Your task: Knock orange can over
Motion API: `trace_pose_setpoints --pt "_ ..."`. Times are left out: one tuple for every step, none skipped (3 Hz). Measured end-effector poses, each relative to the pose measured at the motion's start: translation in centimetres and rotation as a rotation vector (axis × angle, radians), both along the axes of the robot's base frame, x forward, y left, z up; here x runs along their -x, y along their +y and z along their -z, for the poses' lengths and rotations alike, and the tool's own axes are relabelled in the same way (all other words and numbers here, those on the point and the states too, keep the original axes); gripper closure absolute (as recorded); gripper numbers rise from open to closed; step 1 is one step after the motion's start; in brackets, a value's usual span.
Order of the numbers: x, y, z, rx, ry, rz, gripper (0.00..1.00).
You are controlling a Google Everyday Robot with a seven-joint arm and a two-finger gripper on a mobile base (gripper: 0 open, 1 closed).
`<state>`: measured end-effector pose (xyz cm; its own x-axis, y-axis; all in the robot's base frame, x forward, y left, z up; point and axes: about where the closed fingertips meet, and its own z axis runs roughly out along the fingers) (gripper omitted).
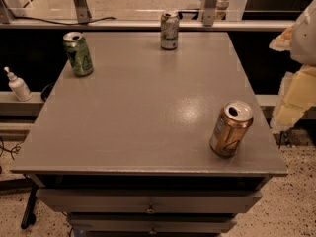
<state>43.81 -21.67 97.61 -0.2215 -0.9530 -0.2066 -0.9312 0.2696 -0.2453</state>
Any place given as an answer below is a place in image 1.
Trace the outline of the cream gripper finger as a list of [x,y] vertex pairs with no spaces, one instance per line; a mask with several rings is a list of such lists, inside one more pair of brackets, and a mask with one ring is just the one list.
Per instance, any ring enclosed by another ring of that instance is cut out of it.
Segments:
[[281,80],[270,127],[287,131],[316,104],[316,67],[303,65],[297,72],[286,72]]
[[275,51],[290,51],[293,29],[294,26],[286,28],[279,36],[270,42],[269,48]]

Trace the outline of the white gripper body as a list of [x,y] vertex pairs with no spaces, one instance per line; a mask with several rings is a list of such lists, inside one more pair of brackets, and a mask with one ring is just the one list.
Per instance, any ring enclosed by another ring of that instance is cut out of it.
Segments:
[[316,0],[295,21],[290,55],[301,64],[316,65]]

